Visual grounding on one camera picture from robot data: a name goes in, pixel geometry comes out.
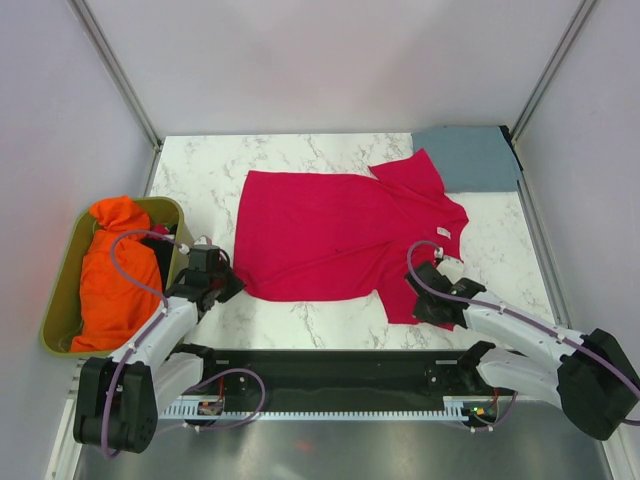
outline white label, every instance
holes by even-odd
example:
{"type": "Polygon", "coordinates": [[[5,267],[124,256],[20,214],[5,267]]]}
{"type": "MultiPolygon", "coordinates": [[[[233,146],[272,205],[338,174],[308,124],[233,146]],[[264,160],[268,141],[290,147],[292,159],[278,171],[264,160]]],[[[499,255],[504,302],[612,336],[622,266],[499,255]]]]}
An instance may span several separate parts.
{"type": "Polygon", "coordinates": [[[438,235],[442,235],[443,237],[447,237],[451,240],[451,232],[446,228],[438,227],[436,231],[438,232],[438,235]]]}

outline white panel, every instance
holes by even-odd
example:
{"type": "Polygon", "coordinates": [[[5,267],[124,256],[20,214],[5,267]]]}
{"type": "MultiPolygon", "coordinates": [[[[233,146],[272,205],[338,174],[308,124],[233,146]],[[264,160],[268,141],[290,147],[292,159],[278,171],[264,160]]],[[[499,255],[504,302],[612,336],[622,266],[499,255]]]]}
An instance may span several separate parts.
{"type": "Polygon", "coordinates": [[[610,331],[638,371],[639,18],[600,2],[519,144],[574,326],[610,331]]]}
{"type": "Polygon", "coordinates": [[[89,0],[164,135],[513,125],[578,0],[89,0]]]}
{"type": "Polygon", "coordinates": [[[0,14],[0,477],[43,478],[74,371],[38,330],[78,213],[141,194],[151,149],[63,0],[0,14]]]}

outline red t-shirt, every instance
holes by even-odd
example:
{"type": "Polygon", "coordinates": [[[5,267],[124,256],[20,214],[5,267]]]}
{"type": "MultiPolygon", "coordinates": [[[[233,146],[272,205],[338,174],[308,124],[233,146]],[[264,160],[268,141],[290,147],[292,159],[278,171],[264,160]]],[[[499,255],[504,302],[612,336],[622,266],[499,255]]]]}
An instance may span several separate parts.
{"type": "MultiPolygon", "coordinates": [[[[389,323],[418,323],[406,255],[431,240],[460,256],[464,208],[444,194],[424,150],[352,174],[251,171],[242,192],[234,270],[249,294],[271,301],[346,300],[374,289],[389,323]]],[[[422,247],[414,265],[434,260],[422,247]]]]}

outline laundry basket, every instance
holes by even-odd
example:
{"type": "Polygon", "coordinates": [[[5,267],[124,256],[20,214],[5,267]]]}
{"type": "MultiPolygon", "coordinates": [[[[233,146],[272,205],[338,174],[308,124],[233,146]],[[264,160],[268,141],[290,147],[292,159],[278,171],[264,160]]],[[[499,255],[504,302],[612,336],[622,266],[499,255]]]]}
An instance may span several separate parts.
{"type": "MultiPolygon", "coordinates": [[[[171,224],[178,226],[176,240],[193,243],[193,238],[184,224],[184,214],[180,205],[166,197],[148,197],[133,200],[151,218],[151,224],[171,224]]],[[[82,260],[93,240],[95,219],[85,211],[73,227],[71,239],[58,272],[51,299],[40,329],[40,340],[44,348],[53,355],[63,357],[107,356],[109,351],[78,352],[68,351],[71,339],[80,334],[82,317],[80,315],[80,275],[82,260]]],[[[171,256],[167,287],[176,274],[187,266],[186,255],[180,255],[174,248],[171,256]]]]}

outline orange clothing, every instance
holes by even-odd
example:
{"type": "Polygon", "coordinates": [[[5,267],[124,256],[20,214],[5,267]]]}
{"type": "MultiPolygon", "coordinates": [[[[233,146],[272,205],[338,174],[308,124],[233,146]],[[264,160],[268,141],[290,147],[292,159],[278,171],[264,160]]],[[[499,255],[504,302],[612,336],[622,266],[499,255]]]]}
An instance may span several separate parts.
{"type": "MultiPolygon", "coordinates": [[[[115,350],[122,346],[158,308],[160,299],[127,281],[113,266],[110,249],[124,232],[151,227],[149,215],[129,197],[107,198],[89,213],[103,228],[97,230],[82,262],[80,302],[82,335],[71,343],[72,352],[115,350]]],[[[116,247],[119,265],[133,278],[162,291],[153,250],[142,245],[144,235],[125,237],[116,247]]]]}

